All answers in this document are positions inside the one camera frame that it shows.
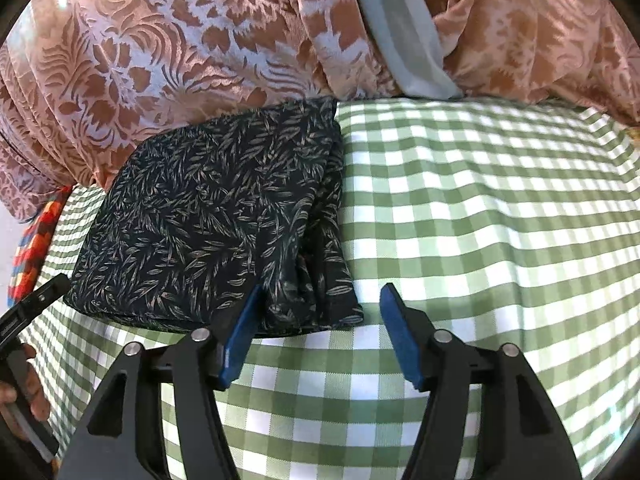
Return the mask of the person's left hand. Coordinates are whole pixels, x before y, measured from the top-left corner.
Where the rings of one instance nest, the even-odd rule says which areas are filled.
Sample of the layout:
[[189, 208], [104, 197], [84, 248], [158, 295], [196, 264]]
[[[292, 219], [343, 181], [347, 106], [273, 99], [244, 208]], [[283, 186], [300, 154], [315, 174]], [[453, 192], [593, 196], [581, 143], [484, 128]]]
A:
[[51, 404], [44, 394], [40, 377], [32, 365], [32, 360], [37, 355], [36, 349], [30, 344], [22, 344], [22, 352], [26, 360], [26, 376], [22, 381], [22, 388], [15, 389], [6, 382], [1, 383], [1, 417], [14, 437], [28, 441], [27, 434], [21, 430], [20, 424], [11, 414], [8, 405], [15, 402], [17, 393], [24, 391], [32, 416], [40, 422], [47, 422], [51, 413]]

